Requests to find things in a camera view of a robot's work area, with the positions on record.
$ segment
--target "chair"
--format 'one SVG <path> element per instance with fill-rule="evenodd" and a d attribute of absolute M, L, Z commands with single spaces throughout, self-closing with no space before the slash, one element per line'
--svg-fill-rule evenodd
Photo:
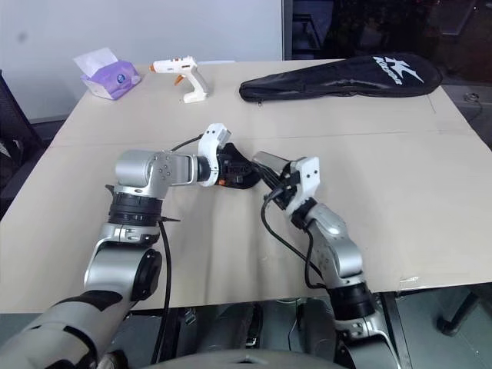
<path fill-rule="evenodd" d="M 437 319 L 437 329 L 442 334 L 454 336 L 480 301 L 491 303 L 492 283 L 474 284 L 469 287 L 469 290 L 469 294 L 465 297 L 450 321 L 447 321 L 442 316 Z"/>
<path fill-rule="evenodd" d="M 10 92 L 0 70 L 0 141 L 13 161 L 15 172 L 0 192 L 0 219 L 45 152 L 47 145 L 36 134 Z"/>

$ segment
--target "tissue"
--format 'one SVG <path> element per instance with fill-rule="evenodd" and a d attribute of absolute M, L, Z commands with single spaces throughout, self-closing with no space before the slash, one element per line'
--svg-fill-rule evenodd
<path fill-rule="evenodd" d="M 141 80 L 133 64 L 118 60 L 109 48 L 80 55 L 74 62 L 84 72 L 81 80 L 101 98 L 117 100 Z"/>

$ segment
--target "gray wall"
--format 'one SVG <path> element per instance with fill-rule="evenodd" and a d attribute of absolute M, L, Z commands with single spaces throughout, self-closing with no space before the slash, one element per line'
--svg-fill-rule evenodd
<path fill-rule="evenodd" d="M 281 0 L 0 0 L 0 68 L 29 119 L 85 91 L 72 58 L 108 46 L 134 63 L 282 58 Z"/>

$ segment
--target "white plastic part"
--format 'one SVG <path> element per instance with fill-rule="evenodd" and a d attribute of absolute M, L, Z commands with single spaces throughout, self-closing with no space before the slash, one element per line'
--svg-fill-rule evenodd
<path fill-rule="evenodd" d="M 213 123 L 208 126 L 198 142 L 198 156 L 205 156 L 210 165 L 210 177 L 200 182 L 204 187 L 213 186 L 218 178 L 217 148 L 223 148 L 231 137 L 230 131 L 222 123 Z"/>
<path fill-rule="evenodd" d="M 152 66 L 156 73 L 176 73 L 190 81 L 194 91 L 183 96 L 185 103 L 203 101 L 207 98 L 207 82 L 198 72 L 197 63 L 191 56 L 171 60 L 157 60 L 152 63 Z"/>
<path fill-rule="evenodd" d="M 298 191 L 285 209 L 290 217 L 307 199 L 312 198 L 320 184 L 320 159 L 318 157 L 304 158 L 291 163 L 291 172 L 299 171 L 301 183 Z"/>

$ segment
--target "black cable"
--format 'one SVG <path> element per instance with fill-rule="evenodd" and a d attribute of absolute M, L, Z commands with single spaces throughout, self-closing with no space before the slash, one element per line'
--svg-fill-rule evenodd
<path fill-rule="evenodd" d="M 311 255 L 313 253 L 314 239 L 313 239 L 313 234 L 308 229 L 306 229 L 305 231 L 307 233 L 307 236 L 309 237 L 309 246 L 307 247 L 306 262 L 304 263 L 304 282 L 306 282 L 307 287 L 312 290 L 317 290 L 319 288 L 322 288 L 328 291 L 326 285 L 322 283 L 312 284 L 310 281 L 309 264 L 311 263 Z"/>
<path fill-rule="evenodd" d="M 180 143 L 178 146 L 173 147 L 173 148 L 171 149 L 171 151 L 176 151 L 176 150 L 178 150 L 178 149 L 182 148 L 183 146 L 186 146 L 186 145 L 189 145 L 189 144 L 190 144 L 190 143 L 192 143 L 192 142 L 198 141 L 198 140 L 199 140 L 200 138 L 202 138 L 202 137 L 203 137 L 203 134 L 198 135 L 197 137 L 192 138 L 191 140 L 187 140 L 187 141 L 185 141 L 185 142 L 182 142 L 182 143 Z"/>
<path fill-rule="evenodd" d="M 295 301 L 295 320 L 294 323 L 292 324 L 291 329 L 289 330 L 289 333 L 287 334 L 287 342 L 289 344 L 289 351 L 292 351 L 292 346 L 291 346 L 291 334 L 294 331 L 295 326 L 298 324 L 298 301 Z"/>
<path fill-rule="evenodd" d="M 159 325 L 157 338 L 155 339 L 154 353 L 152 354 L 151 364 L 156 364 L 161 354 L 162 341 L 164 339 L 164 332 L 166 330 L 166 323 L 168 320 L 169 299 L 171 297 L 171 250 L 169 248 L 169 240 L 164 228 L 164 223 L 162 223 L 162 221 L 159 221 L 158 223 L 159 228 L 161 229 L 162 242 L 164 243 L 164 252 L 166 257 L 166 293 L 164 297 L 164 310 L 162 311 L 161 323 Z"/>
<path fill-rule="evenodd" d="M 280 237 L 277 233 L 275 233 L 271 228 L 270 228 L 270 225 L 268 224 L 267 222 L 267 218 L 265 216 L 265 212 L 266 212 L 266 208 L 267 208 L 267 205 L 270 201 L 272 201 L 273 199 L 275 199 L 277 196 L 279 196 L 284 190 L 282 188 L 275 188 L 268 196 L 267 198 L 265 198 L 264 202 L 263 202 L 263 205 L 261 206 L 261 213 L 260 213 L 260 216 L 261 216 L 261 222 L 263 223 L 264 227 L 267 228 L 267 231 L 268 233 L 270 233 L 272 236 L 274 236 L 278 241 L 280 241 L 286 248 L 288 248 L 289 250 L 291 250 L 292 252 L 294 252 L 299 258 L 301 258 L 305 263 L 308 262 L 307 258 L 298 250 L 296 249 L 294 246 L 292 246 L 291 244 L 289 244 L 286 240 L 284 240 L 282 237 Z M 321 271 L 316 267 L 316 265 L 314 265 L 313 263 L 311 263 L 310 261 L 308 262 L 308 265 L 311 266 L 311 268 L 313 268 L 313 271 L 319 275 L 319 277 L 321 279 L 323 279 L 323 275 L 321 274 Z"/>

